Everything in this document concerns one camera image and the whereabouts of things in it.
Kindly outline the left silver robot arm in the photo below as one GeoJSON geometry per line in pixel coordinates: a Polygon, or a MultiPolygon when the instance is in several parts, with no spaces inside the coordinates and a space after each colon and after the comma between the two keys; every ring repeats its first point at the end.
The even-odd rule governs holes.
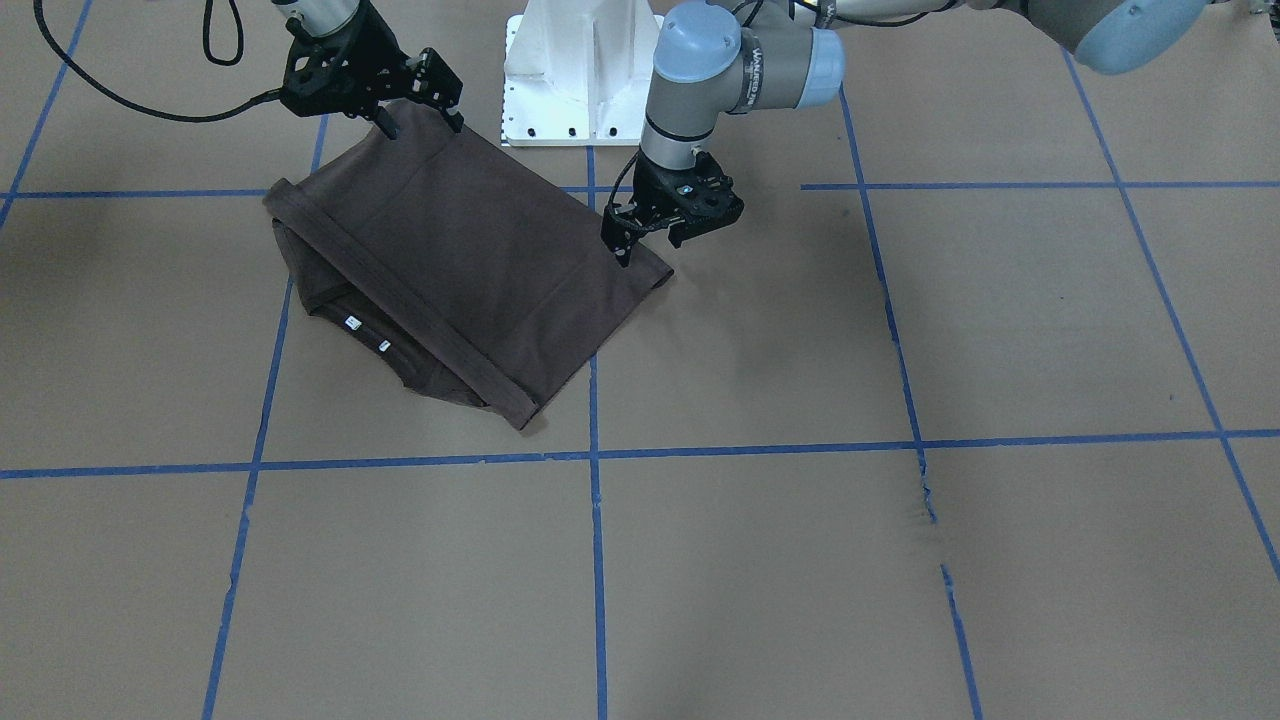
{"type": "MultiPolygon", "coordinates": [[[[664,18],[652,58],[640,143],[623,173],[627,202],[611,200],[602,241],[628,266],[643,237],[685,241],[733,224],[744,202],[709,152],[722,115],[817,108],[846,74],[844,27],[893,29],[951,12],[954,1],[685,1],[664,18]]],[[[1204,12],[1202,1],[973,1],[1012,13],[1103,76],[1167,51],[1204,12]]]]}

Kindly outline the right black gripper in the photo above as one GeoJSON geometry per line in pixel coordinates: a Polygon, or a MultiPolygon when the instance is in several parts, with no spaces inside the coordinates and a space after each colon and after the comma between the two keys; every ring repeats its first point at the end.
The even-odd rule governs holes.
{"type": "Polygon", "coordinates": [[[383,101],[398,99],[436,110],[456,135],[462,132],[462,79],[434,47],[425,47],[416,58],[403,53],[374,6],[292,5],[291,36],[305,44],[355,46],[367,64],[370,88],[379,100],[370,122],[388,140],[397,140],[401,127],[390,111],[394,104],[383,101]]]}

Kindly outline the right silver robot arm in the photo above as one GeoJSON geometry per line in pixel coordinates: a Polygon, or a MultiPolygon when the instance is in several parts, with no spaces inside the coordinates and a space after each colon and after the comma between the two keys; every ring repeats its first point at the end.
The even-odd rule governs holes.
{"type": "Polygon", "coordinates": [[[388,138],[399,127],[384,102],[408,100],[440,113],[456,133],[462,79],[431,47],[416,55],[399,42],[370,1],[276,1],[293,41],[280,101],[298,117],[364,118],[388,138]]]}

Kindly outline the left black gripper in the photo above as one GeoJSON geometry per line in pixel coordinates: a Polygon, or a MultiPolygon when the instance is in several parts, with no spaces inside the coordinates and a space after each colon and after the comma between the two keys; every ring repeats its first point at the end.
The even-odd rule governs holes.
{"type": "Polygon", "coordinates": [[[644,152],[634,168],[634,195],[626,205],[608,205],[600,237],[614,260],[627,268],[645,234],[667,229],[675,249],[700,234],[736,222],[733,179],[709,152],[698,152],[694,165],[672,170],[644,152]]]}

